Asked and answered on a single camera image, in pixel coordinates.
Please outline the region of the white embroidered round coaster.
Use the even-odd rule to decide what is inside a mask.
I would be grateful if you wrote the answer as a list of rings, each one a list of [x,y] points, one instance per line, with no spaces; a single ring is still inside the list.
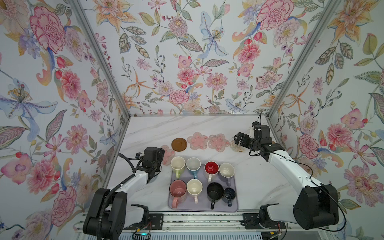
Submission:
[[[234,151],[236,153],[242,153],[242,152],[245,152],[247,150],[246,148],[235,144],[234,140],[232,140],[230,142],[230,148],[231,148],[232,151]]]

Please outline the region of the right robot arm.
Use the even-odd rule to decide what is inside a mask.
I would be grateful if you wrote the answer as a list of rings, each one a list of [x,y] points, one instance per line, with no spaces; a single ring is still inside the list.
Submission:
[[[313,172],[303,169],[278,143],[273,143],[270,128],[253,122],[252,136],[237,133],[234,143],[250,151],[250,156],[260,156],[274,166],[293,186],[298,194],[294,205],[269,204],[260,207],[259,224],[268,227],[280,222],[299,225],[304,230],[327,230],[339,223],[343,211],[339,207],[338,192],[332,185],[324,185],[314,178]]]

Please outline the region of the lilac mug white inside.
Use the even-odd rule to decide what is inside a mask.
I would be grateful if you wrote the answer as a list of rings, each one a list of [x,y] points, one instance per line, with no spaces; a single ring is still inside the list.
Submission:
[[[228,187],[232,185],[232,180],[235,175],[235,168],[229,163],[223,163],[219,167],[219,178],[224,182]]]

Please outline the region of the small dark blue mug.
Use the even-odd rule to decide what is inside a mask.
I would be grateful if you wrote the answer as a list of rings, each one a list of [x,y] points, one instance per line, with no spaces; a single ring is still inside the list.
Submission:
[[[228,206],[232,207],[234,200],[236,198],[236,191],[232,188],[224,189],[223,202]]]

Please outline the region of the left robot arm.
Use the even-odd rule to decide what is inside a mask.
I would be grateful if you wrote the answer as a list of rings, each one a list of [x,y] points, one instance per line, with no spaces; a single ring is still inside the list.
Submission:
[[[112,189],[98,189],[92,199],[82,231],[98,240],[117,240],[123,229],[136,230],[150,224],[149,208],[140,204],[128,205],[129,198],[148,185],[162,171],[165,150],[147,147],[135,158],[119,153],[132,169],[132,174]]]

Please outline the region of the pink flower coaster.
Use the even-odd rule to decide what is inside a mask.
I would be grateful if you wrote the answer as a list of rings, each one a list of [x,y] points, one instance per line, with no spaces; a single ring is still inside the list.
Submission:
[[[223,134],[210,135],[208,140],[208,147],[216,150],[217,152],[223,152],[225,148],[230,146],[230,142]]]
[[[209,137],[199,132],[187,138],[187,142],[192,150],[205,150],[208,147]]]
[[[174,156],[175,156],[175,151],[172,149],[172,148],[170,148],[169,146],[167,146],[167,145],[163,145],[163,146],[161,146],[161,148],[163,149],[163,150],[165,150],[165,154],[164,154],[164,157],[163,157],[163,161],[162,161],[162,164],[164,165],[164,166],[168,166],[168,165],[170,165],[171,164],[171,161],[172,161],[172,159],[174,158]]]

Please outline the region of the brown wooden round coaster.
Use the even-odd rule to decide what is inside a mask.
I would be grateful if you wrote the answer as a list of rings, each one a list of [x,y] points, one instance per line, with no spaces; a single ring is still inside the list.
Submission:
[[[184,151],[188,146],[188,143],[183,138],[176,138],[172,141],[171,147],[176,152],[182,152]]]

